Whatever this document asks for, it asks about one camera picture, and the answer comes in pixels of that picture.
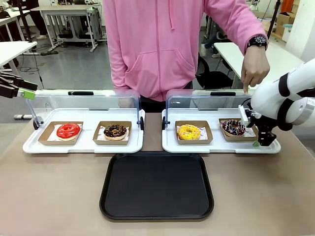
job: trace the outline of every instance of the hoodie drawstring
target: hoodie drawstring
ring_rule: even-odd
[[[168,0],[169,3],[169,19],[171,21],[171,29],[174,30],[174,22],[173,22],[173,0]]]

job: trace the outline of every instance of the transparent cover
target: transparent cover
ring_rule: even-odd
[[[246,100],[250,97],[250,95],[237,95],[236,92],[228,90],[173,89],[166,95],[165,122],[168,124],[168,116],[180,110],[215,111],[220,108],[238,108],[241,104],[247,107]]]
[[[113,110],[129,109],[137,113],[139,121],[139,94],[131,89],[103,90],[103,95],[40,94],[27,104],[36,123],[55,109]]]

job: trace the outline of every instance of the black tray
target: black tray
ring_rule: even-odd
[[[203,159],[159,151],[116,154],[99,201],[111,219],[202,219],[213,206]]]

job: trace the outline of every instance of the donut with white drizzle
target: donut with white drizzle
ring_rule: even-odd
[[[245,133],[245,126],[238,120],[225,120],[221,125],[222,128],[231,135],[242,136]]]

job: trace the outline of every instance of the black watch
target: black watch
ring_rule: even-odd
[[[262,34],[258,34],[256,36],[254,36],[253,38],[251,38],[248,41],[247,48],[249,48],[251,46],[257,46],[257,47],[264,46],[265,49],[266,49],[267,48],[267,38],[266,38],[266,36],[262,35]]]

